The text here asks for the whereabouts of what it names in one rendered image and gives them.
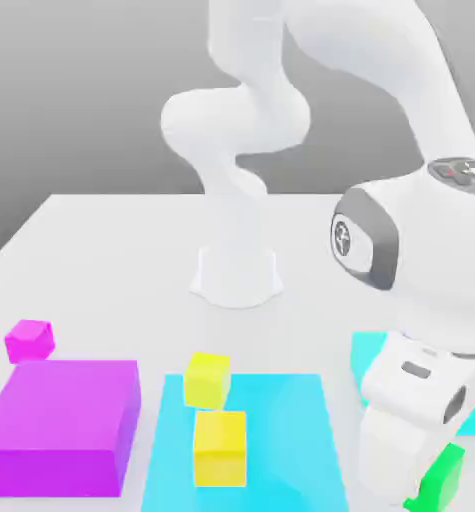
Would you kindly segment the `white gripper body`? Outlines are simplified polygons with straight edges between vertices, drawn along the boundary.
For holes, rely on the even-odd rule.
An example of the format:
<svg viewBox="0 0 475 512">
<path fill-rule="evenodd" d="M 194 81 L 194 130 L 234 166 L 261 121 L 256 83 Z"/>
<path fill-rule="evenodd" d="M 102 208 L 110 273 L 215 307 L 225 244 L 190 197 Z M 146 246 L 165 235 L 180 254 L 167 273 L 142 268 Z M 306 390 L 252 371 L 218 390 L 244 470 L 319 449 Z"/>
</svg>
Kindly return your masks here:
<svg viewBox="0 0 475 512">
<path fill-rule="evenodd" d="M 422 478 L 454 437 L 454 425 L 425 427 L 368 406 L 359 432 L 360 482 L 386 505 L 414 498 Z"/>
</svg>

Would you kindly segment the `small green cube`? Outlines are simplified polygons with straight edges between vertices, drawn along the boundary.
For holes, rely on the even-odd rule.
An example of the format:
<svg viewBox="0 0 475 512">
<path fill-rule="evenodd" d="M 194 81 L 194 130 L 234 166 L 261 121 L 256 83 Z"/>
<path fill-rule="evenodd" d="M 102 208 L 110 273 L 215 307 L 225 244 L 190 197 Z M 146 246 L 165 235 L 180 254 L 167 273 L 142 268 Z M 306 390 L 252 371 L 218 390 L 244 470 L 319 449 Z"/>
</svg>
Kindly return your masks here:
<svg viewBox="0 0 475 512">
<path fill-rule="evenodd" d="M 443 512 L 455 496 L 465 449 L 449 443 L 424 475 L 418 495 L 407 498 L 403 507 L 409 512 Z"/>
</svg>

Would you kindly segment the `small golden yellow cube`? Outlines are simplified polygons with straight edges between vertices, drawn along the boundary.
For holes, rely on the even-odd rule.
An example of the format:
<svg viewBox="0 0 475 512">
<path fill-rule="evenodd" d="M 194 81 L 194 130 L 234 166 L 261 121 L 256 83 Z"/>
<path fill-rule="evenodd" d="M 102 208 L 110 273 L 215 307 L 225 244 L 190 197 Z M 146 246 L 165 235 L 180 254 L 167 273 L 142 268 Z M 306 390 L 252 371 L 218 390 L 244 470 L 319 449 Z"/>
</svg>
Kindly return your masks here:
<svg viewBox="0 0 475 512">
<path fill-rule="evenodd" d="M 197 411 L 193 435 L 196 487 L 243 488 L 247 482 L 244 411 Z"/>
</svg>

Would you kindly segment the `small lime yellow cube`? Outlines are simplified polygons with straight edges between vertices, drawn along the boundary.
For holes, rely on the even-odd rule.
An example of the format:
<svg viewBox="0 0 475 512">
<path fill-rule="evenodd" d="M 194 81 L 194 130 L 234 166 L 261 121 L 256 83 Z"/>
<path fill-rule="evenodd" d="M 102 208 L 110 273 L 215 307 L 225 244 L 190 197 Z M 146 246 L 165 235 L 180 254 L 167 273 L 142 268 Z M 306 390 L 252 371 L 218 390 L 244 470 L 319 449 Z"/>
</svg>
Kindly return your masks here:
<svg viewBox="0 0 475 512">
<path fill-rule="evenodd" d="M 228 356 L 195 352 L 183 375 L 184 404 L 199 409 L 221 410 L 230 385 Z"/>
</svg>

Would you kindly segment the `small magenta cube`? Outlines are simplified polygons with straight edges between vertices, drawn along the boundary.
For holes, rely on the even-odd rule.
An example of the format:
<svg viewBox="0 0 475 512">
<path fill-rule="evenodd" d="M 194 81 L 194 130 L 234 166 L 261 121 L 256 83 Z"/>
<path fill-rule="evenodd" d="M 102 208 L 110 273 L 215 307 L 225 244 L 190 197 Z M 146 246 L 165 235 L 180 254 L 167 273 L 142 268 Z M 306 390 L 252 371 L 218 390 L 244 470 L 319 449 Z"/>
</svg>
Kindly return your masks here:
<svg viewBox="0 0 475 512">
<path fill-rule="evenodd" d="M 5 335 L 4 343 L 12 364 L 45 360 L 55 349 L 52 324 L 22 319 Z"/>
</svg>

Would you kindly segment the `large purple box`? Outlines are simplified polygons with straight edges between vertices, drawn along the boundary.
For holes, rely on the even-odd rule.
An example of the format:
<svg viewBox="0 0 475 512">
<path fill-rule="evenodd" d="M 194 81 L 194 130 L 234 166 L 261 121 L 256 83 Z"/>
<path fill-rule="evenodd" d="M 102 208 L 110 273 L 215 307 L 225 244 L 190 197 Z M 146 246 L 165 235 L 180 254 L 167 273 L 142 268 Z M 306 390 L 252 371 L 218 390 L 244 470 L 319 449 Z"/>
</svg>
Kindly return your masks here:
<svg viewBox="0 0 475 512">
<path fill-rule="evenodd" d="M 134 360 L 17 366 L 0 392 L 0 497 L 118 497 L 141 408 Z"/>
</svg>

